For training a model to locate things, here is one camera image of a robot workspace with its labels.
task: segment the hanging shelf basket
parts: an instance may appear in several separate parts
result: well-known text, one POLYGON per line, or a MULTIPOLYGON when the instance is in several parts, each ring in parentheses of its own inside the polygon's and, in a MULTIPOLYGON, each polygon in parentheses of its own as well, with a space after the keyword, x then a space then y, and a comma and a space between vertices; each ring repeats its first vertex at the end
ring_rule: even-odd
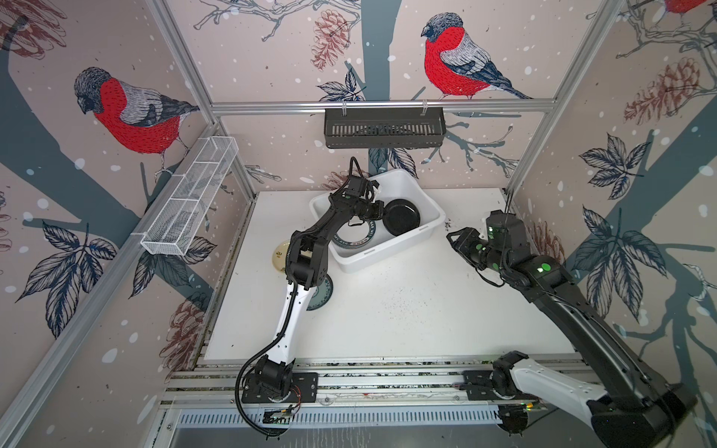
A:
POLYGON ((436 148, 443 144, 443 108, 326 109, 326 147, 436 148))

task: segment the bird's red breast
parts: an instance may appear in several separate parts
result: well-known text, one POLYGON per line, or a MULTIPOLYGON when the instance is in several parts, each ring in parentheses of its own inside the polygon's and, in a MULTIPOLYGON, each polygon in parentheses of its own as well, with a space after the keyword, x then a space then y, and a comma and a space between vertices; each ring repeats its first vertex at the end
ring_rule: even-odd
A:
POLYGON ((461 27, 450 27, 443 31, 436 42, 426 39, 426 58, 424 61, 428 80, 438 87, 445 95, 472 97, 476 92, 490 87, 490 84, 471 80, 454 73, 441 60, 441 52, 454 49, 460 45, 465 30, 461 27))
POLYGON ((707 0, 665 0, 665 9, 675 14, 684 14, 707 0))
POLYGON ((127 107, 127 97, 119 81, 112 78, 100 88, 102 113, 95 117, 127 149, 136 153, 162 153, 179 134, 180 117, 173 117, 154 126, 140 127, 124 123, 120 114, 127 107))

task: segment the red-breasted bird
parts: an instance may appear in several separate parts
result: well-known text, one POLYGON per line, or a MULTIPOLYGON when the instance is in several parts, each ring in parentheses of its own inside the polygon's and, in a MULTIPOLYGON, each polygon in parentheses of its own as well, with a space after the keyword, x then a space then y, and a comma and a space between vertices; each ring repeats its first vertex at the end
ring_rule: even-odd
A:
POLYGON ((426 76, 448 95, 503 90, 518 98, 530 98, 513 88, 511 81, 495 68, 490 55, 477 46, 463 29, 463 20, 452 12, 436 14, 421 33, 426 37, 426 76))
POLYGON ((179 139, 184 118, 199 110, 154 89, 129 85, 97 67, 85 69, 77 76, 75 95, 82 113, 92 111, 125 148, 162 155, 162 167, 155 178, 170 172, 164 168, 164 151, 179 139))

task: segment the black cable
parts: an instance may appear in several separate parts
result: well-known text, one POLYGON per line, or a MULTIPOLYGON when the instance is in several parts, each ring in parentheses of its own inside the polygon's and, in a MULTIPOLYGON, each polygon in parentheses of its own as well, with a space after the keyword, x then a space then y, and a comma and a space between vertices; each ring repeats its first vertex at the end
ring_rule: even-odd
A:
POLYGON ((540 417, 538 417, 537 419, 533 420, 532 422, 530 422, 530 423, 528 424, 528 426, 526 426, 526 428, 524 429, 524 431, 526 431, 528 428, 530 428, 530 427, 533 426, 534 424, 538 423, 540 420, 546 418, 548 415, 554 413, 554 412, 557 411, 558 409, 560 409, 560 408, 556 407, 556 408, 554 408, 554 409, 551 409, 551 410, 548 411, 547 413, 545 413, 545 414, 541 415, 540 417))
POLYGON ((237 382, 234 384, 234 402, 237 405, 237 410, 239 411, 239 414, 242 416, 245 422, 252 427, 252 429, 258 431, 259 433, 265 435, 266 437, 279 437, 281 434, 284 434, 286 432, 286 429, 274 429, 274 428, 264 428, 262 426, 257 425, 254 423, 246 412, 244 412, 244 409, 242 408, 242 400, 240 396, 240 391, 243 391, 243 376, 244 372, 247 370, 247 367, 262 357, 266 352, 268 352, 271 347, 276 345, 281 338, 284 337, 284 334, 286 334, 286 328, 289 326, 289 320, 291 318, 291 311, 294 308, 294 300, 296 296, 298 295, 299 291, 299 284, 294 280, 294 288, 293 291, 290 294, 290 300, 289 300, 289 309, 286 313, 286 318, 284 318, 284 325, 281 328, 281 331, 277 334, 276 338, 266 347, 264 347, 261 351, 259 351, 257 354, 253 355, 249 360, 244 363, 242 368, 239 370, 239 374, 237 375, 237 382))

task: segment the pinecone illustration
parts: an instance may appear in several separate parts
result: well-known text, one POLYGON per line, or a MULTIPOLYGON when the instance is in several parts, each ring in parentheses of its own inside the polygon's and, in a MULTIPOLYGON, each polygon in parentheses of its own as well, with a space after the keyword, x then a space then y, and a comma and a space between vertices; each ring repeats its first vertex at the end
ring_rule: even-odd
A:
POLYGON ((311 48, 311 63, 320 71, 326 65, 334 65, 348 48, 348 22, 338 11, 327 9, 321 12, 321 19, 314 22, 314 45, 311 48))

